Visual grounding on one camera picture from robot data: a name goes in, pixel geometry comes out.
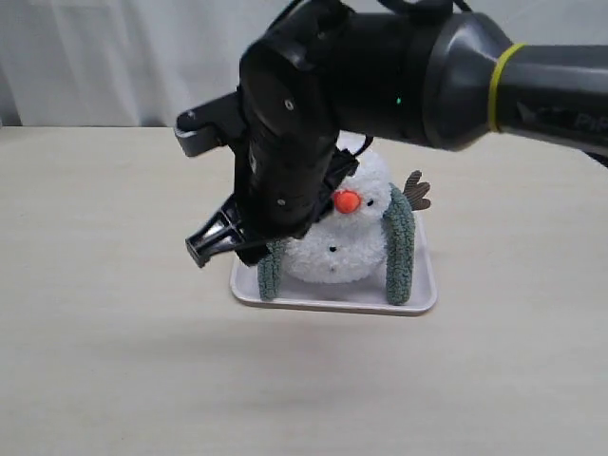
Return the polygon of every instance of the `tabletop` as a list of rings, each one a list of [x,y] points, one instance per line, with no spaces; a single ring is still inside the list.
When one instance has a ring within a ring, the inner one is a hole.
[[[377,141],[431,183],[424,316],[260,310],[183,240],[232,156],[167,128],[0,129],[0,454],[608,450],[608,170],[488,136]]]

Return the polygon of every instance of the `white plate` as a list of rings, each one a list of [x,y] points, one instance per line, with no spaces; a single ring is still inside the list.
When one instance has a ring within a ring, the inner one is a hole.
[[[263,309],[401,316],[424,314],[437,302],[437,287],[422,217],[417,213],[415,216],[414,274],[411,297],[404,306],[392,306],[386,300],[385,267],[366,279],[338,285],[312,285],[283,275],[278,297],[265,302],[259,297],[257,267],[248,268],[235,256],[230,277],[232,293],[243,304]]]

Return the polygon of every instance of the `cable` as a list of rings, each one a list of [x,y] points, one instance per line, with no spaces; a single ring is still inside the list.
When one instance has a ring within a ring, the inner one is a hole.
[[[273,29],[277,24],[279,24],[283,19],[285,19],[287,16],[289,16],[293,10],[295,10],[300,3],[302,3],[304,0],[292,0],[292,2],[285,7],[285,9],[279,13],[279,15],[276,17],[276,19],[271,23],[271,25],[268,27],[268,30]]]
[[[446,3],[452,3],[452,0],[432,0],[428,1],[433,7],[444,6]],[[415,10],[416,4],[412,4],[405,0],[378,0],[378,3],[388,10],[391,10],[395,14],[406,15],[410,14],[412,10]],[[453,4],[456,5],[462,12],[472,12],[473,9],[466,3],[466,0],[453,0]]]

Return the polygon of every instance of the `white background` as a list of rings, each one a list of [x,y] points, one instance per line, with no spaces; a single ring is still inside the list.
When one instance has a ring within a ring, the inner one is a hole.
[[[166,125],[232,90],[287,0],[1,0],[0,118]],[[362,11],[375,0],[349,0]],[[470,0],[513,41],[608,44],[604,0]]]

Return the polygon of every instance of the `plush toy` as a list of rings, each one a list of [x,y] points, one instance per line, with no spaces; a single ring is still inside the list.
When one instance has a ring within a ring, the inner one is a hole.
[[[257,267],[260,297],[272,300],[283,274],[311,284],[348,283],[368,277],[386,264],[387,301],[409,300],[413,272],[416,210],[429,208],[430,189],[412,173],[402,192],[382,158],[368,149],[355,174],[333,195],[334,210],[313,225],[303,239],[269,244],[270,254]]]

